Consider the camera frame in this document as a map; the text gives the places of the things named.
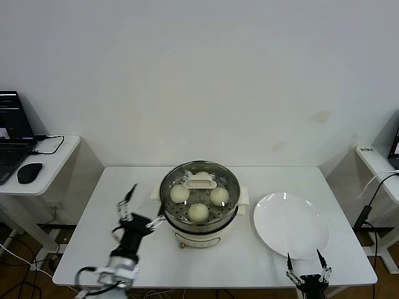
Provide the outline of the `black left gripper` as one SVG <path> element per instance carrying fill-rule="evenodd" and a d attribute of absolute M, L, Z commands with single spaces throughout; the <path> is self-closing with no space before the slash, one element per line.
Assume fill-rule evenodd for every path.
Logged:
<path fill-rule="evenodd" d="M 120 245 L 117 247 L 117 256 L 137 257 L 137 252 L 142 239 L 150 235 L 159 225 L 165 222 L 165 208 L 162 202 L 150 204 L 150 215 L 153 219 L 131 213 L 129 203 L 137 187 L 134 184 L 127 192 L 124 199 L 117 204 L 117 211 L 120 216 L 120 227 L 123 229 Z"/>

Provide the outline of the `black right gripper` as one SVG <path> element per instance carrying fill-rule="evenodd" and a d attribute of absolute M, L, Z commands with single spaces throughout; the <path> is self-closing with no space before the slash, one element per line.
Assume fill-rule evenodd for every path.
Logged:
<path fill-rule="evenodd" d="M 321 274 L 301 275 L 300 278 L 294 273 L 291 257 L 287 254 L 287 272 L 286 276 L 294 284 L 299 286 L 299 290 L 308 299 L 324 299 L 327 282 L 332 273 L 332 268 L 327 265 L 324 257 L 317 250 L 317 255 L 322 266 Z"/>

